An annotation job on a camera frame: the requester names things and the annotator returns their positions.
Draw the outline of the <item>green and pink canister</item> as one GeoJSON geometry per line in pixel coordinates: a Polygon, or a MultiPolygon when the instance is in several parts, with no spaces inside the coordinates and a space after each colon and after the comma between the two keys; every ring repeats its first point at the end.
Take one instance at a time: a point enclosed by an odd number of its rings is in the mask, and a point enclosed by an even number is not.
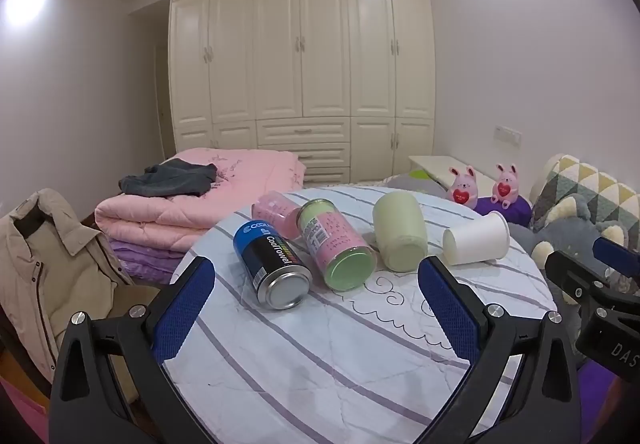
{"type": "Polygon", "coordinates": [[[374,272],[376,257],[370,245],[331,201],[306,202],[297,213],[296,223],[330,289],[356,289],[374,272]]]}

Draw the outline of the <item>white paper cup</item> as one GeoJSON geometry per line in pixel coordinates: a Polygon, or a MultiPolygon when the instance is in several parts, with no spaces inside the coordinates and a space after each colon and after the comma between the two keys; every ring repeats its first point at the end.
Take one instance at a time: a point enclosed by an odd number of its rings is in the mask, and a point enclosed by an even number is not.
{"type": "Polygon", "coordinates": [[[451,265],[500,260],[510,248],[510,230],[498,212],[447,228],[442,234],[442,254],[451,265]]]}

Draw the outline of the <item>pale green cup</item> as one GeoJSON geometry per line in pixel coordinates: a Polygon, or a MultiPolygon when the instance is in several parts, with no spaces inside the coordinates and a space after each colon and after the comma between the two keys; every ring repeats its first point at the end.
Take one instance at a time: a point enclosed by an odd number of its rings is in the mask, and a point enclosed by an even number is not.
{"type": "Polygon", "coordinates": [[[416,197],[401,190],[385,193],[376,201],[372,219],[385,266],[397,273],[415,271],[427,256],[427,231],[416,197]]]}

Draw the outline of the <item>pink translucent cup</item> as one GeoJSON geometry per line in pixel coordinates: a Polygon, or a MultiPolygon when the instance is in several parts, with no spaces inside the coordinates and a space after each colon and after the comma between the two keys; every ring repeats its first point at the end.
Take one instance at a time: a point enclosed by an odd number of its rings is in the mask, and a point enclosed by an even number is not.
{"type": "Polygon", "coordinates": [[[300,206],[282,193],[269,191],[252,205],[252,218],[271,224],[286,239],[300,236],[297,216],[300,206]]]}

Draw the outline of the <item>grey koala plush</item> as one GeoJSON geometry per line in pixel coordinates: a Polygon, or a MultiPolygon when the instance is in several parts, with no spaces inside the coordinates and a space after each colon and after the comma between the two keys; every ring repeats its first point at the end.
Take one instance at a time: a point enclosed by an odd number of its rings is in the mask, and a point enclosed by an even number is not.
{"type": "Polygon", "coordinates": [[[587,201],[581,195],[574,193],[563,198],[534,229],[512,223],[509,227],[511,237],[529,254],[542,274],[546,274],[544,264],[548,256],[554,251],[562,251],[594,271],[615,291],[638,293],[637,279],[620,274],[599,261],[592,252],[594,242],[600,237],[628,249],[626,228],[617,221],[594,223],[587,201]]]}

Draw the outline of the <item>purple cushion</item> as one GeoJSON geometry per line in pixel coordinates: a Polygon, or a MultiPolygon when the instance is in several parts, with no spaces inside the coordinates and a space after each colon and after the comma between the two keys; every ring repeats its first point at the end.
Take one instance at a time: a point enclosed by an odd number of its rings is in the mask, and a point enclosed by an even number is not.
{"type": "Polygon", "coordinates": [[[489,197],[481,197],[477,200],[474,211],[480,215],[486,215],[492,211],[499,212],[508,223],[529,227],[532,220],[532,207],[522,196],[518,196],[509,208],[503,208],[500,202],[493,203],[489,197]]]}

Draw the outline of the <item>triangle pattern quilted pillow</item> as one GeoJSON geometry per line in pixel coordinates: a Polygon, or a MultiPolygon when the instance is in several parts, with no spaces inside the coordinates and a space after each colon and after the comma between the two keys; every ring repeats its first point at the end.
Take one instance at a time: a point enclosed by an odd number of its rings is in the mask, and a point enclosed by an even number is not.
{"type": "Polygon", "coordinates": [[[619,222],[626,228],[628,248],[639,248],[639,193],[608,173],[571,155],[548,160],[529,193],[532,203],[531,229],[569,195],[582,196],[593,224],[619,222]]]}

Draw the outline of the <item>right pink bunny plush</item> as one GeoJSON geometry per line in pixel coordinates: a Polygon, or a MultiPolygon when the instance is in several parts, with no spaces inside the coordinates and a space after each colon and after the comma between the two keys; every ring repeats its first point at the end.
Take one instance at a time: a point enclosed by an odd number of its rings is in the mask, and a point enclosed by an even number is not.
{"type": "Polygon", "coordinates": [[[518,201],[520,195],[520,181],[518,180],[518,169],[514,164],[507,167],[497,163],[499,175],[491,191],[491,202],[500,204],[503,210],[510,208],[518,201]]]}

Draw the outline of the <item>pink bunny plush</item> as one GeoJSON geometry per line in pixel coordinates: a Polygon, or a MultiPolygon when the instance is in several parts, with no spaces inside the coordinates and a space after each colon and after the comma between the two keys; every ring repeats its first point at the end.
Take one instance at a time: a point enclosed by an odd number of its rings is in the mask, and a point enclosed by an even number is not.
{"type": "Polygon", "coordinates": [[[447,198],[457,204],[465,205],[474,210],[478,200],[476,172],[468,165],[463,171],[450,167],[449,172],[454,175],[454,182],[447,190],[447,198]]]}
{"type": "Polygon", "coordinates": [[[507,167],[497,163],[499,175],[491,191],[491,202],[500,204],[503,210],[510,208],[518,201],[520,195],[520,181],[518,180],[518,169],[514,164],[507,167]]]}

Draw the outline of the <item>folded purple blanket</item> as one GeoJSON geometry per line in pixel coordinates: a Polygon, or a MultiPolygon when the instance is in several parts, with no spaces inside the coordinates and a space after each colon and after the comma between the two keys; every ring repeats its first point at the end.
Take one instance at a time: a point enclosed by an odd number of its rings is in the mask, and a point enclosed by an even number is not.
{"type": "Polygon", "coordinates": [[[110,239],[110,246],[132,278],[160,285],[168,285],[184,256],[182,252],[154,249],[114,239],[110,239]]]}

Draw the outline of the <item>beige jacket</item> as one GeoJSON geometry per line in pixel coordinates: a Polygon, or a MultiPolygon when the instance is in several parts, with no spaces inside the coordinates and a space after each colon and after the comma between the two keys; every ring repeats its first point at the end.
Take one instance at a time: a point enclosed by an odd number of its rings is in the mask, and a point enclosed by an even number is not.
{"type": "Polygon", "coordinates": [[[48,381],[70,316],[107,317],[116,289],[133,283],[104,234],[81,224],[53,189],[37,191],[1,219],[1,307],[48,381]]]}

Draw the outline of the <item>left pink bunny plush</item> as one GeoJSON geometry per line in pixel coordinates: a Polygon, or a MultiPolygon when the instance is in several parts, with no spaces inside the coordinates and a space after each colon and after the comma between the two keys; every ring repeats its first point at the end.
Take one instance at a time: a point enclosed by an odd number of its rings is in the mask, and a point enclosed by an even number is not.
{"type": "Polygon", "coordinates": [[[478,200],[476,172],[468,165],[463,171],[450,167],[449,172],[454,175],[454,182],[447,190],[447,198],[457,204],[465,205],[474,210],[478,200]]]}

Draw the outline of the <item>green grey pillow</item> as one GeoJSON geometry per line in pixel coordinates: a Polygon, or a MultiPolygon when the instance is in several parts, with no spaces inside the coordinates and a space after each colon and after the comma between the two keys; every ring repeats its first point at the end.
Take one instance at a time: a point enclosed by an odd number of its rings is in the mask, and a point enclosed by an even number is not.
{"type": "Polygon", "coordinates": [[[382,185],[393,189],[425,193],[439,198],[446,198],[447,196],[446,188],[442,187],[439,182],[431,178],[430,174],[424,170],[412,170],[408,173],[387,177],[382,182],[382,185]]]}

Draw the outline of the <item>striped white quilt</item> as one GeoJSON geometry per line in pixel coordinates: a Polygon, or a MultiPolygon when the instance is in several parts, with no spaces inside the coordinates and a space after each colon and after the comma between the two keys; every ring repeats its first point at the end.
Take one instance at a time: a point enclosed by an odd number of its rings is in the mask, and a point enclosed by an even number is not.
{"type": "Polygon", "coordinates": [[[282,312],[260,306],[232,239],[250,209],[190,248],[215,287],[164,367],[221,443],[410,443],[468,363],[451,349],[416,275],[379,267],[360,288],[322,280],[282,312]]]}

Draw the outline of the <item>blue black CoolTowel can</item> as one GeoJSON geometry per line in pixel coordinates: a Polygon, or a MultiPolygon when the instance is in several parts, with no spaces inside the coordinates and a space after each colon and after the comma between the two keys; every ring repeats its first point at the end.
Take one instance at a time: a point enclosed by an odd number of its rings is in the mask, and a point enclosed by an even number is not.
{"type": "Polygon", "coordinates": [[[271,224],[257,219],[244,223],[233,246],[263,307],[284,311],[305,299],[311,271],[271,224]]]}

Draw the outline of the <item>dark grey garment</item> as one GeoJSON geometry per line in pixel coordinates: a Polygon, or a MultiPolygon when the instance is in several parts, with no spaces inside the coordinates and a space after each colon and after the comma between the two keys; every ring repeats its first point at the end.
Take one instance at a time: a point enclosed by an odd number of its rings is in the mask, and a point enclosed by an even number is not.
{"type": "Polygon", "coordinates": [[[127,175],[119,182],[125,195],[145,198],[170,198],[175,196],[203,196],[216,182],[215,164],[192,164],[181,159],[171,159],[162,164],[147,167],[141,175],[127,175]]]}

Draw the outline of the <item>folded pink quilt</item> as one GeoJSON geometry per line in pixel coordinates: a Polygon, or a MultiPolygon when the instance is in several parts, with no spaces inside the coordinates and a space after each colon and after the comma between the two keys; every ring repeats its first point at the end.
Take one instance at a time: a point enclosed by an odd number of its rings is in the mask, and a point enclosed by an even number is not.
{"type": "Polygon", "coordinates": [[[209,228],[265,193],[302,189],[306,172],[303,161],[291,151],[192,148],[177,157],[217,167],[209,192],[200,197],[145,198],[121,193],[108,198],[94,210],[96,225],[107,237],[184,252],[209,228]]]}

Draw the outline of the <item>cream white wardrobe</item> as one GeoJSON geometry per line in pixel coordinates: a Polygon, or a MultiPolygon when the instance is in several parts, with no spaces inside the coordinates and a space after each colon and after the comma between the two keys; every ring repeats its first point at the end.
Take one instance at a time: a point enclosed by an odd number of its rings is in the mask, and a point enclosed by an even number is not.
{"type": "Polygon", "coordinates": [[[431,0],[170,0],[179,149],[280,149],[310,185],[372,182],[432,152],[431,0]]]}

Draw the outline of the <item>white wall switch plate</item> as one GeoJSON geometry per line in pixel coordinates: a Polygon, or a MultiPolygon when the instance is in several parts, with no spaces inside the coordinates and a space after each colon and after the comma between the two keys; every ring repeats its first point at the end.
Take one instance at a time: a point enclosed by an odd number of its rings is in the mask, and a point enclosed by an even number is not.
{"type": "Polygon", "coordinates": [[[522,142],[522,134],[520,132],[501,125],[495,127],[494,138],[496,141],[501,141],[513,147],[520,147],[522,142]]]}

